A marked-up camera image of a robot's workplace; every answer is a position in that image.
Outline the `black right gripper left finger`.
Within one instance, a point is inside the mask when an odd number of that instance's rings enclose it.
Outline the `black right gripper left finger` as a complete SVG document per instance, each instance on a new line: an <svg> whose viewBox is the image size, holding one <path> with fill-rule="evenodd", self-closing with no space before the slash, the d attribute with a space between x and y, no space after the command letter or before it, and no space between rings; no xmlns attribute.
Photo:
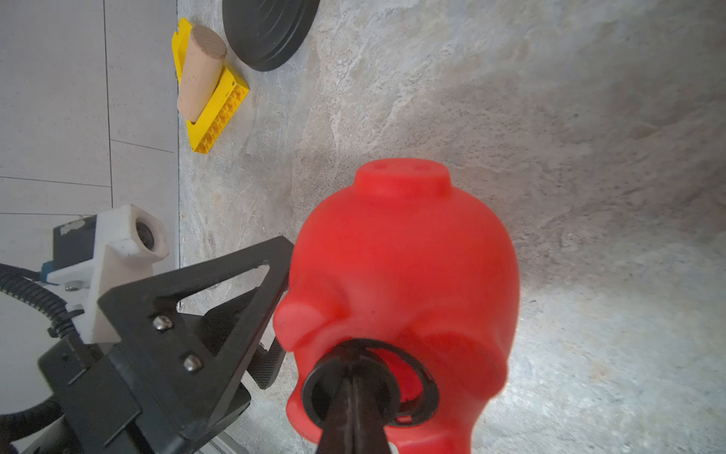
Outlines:
<svg viewBox="0 0 726 454"><path fill-rule="evenodd" d="M351 378L344 378L328 409L317 454L354 452L353 390Z"/></svg>

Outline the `red piggy bank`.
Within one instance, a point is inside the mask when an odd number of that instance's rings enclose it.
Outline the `red piggy bank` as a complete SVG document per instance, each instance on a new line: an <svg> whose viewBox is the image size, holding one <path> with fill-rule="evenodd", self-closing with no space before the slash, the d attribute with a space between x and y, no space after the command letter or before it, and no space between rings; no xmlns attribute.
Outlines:
<svg viewBox="0 0 726 454"><path fill-rule="evenodd" d="M362 166L304 223L274 315L299 373L289 422L319 442L323 420L306 383L325 354L359 341L397 378L402 409L386 430L397 449L470 452L480 414L507 380L519 301L505 226L454 187L444 165Z"/></svg>

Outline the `black plug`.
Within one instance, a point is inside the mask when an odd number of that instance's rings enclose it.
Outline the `black plug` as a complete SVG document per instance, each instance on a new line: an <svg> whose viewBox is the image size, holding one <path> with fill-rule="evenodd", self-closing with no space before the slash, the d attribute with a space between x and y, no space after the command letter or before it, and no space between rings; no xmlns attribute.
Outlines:
<svg viewBox="0 0 726 454"><path fill-rule="evenodd" d="M372 406L383 422L391 423L400 408L398 381L382 357L374 353L374 347L363 340L348 340L333 347L314 365L301 391L308 418L323 428L344 386L357 383L372 397Z"/></svg>

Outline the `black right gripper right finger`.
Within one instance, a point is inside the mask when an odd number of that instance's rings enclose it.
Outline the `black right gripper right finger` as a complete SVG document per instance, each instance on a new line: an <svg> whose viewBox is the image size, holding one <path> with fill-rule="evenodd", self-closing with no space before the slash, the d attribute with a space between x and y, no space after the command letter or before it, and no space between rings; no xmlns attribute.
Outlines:
<svg viewBox="0 0 726 454"><path fill-rule="evenodd" d="M353 379L353 453L391 454L375 394L362 378Z"/></svg>

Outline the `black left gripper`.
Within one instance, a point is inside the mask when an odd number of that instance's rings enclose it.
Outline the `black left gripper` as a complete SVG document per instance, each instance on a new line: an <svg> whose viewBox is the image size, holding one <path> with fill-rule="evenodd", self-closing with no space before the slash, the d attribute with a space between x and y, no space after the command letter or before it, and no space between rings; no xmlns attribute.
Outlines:
<svg viewBox="0 0 726 454"><path fill-rule="evenodd" d="M110 289L99 308L121 341L107 352L64 338L41 359L62 416L30 453L196 453L251 404L245 372L261 390L285 350L260 343L289 287L292 243L278 236L224 257ZM202 316L181 300L259 267L255 289Z"/></svg>

